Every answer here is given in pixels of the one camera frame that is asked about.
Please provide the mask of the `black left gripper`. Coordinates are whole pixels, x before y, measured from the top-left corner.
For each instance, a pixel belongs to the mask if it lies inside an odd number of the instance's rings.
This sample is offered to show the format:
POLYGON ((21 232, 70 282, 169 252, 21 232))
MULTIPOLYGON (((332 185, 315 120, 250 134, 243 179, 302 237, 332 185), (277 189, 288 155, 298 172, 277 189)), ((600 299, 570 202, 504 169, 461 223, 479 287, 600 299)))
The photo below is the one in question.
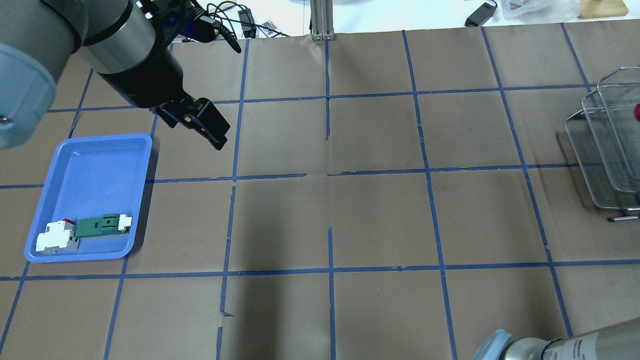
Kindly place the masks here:
POLYGON ((194 130, 221 151, 230 123, 210 100, 185 91, 167 39, 156 30, 103 30, 94 36, 94 70, 130 105, 155 112, 171 129, 194 130))

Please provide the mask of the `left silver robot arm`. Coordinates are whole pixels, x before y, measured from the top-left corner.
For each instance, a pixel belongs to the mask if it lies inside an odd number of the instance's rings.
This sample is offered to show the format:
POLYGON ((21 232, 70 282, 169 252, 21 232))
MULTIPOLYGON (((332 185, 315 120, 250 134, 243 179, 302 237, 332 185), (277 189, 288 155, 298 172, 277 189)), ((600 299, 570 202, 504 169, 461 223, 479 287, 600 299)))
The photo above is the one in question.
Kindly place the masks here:
POLYGON ((130 105, 180 124, 216 150, 229 123, 207 98, 183 86, 169 50, 178 35, 209 43, 229 30, 196 0, 3 0, 1 2, 1 148, 25 144, 51 109, 71 55, 79 54, 130 105))

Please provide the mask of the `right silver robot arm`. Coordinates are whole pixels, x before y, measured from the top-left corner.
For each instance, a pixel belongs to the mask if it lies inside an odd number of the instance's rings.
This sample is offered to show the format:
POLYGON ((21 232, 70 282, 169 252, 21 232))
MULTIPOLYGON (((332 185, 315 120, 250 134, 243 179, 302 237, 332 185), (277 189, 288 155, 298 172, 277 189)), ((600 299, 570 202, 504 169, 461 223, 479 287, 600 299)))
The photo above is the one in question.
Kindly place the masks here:
POLYGON ((473 360, 638 360, 640 319, 554 340, 514 339, 498 329, 475 351, 473 360))

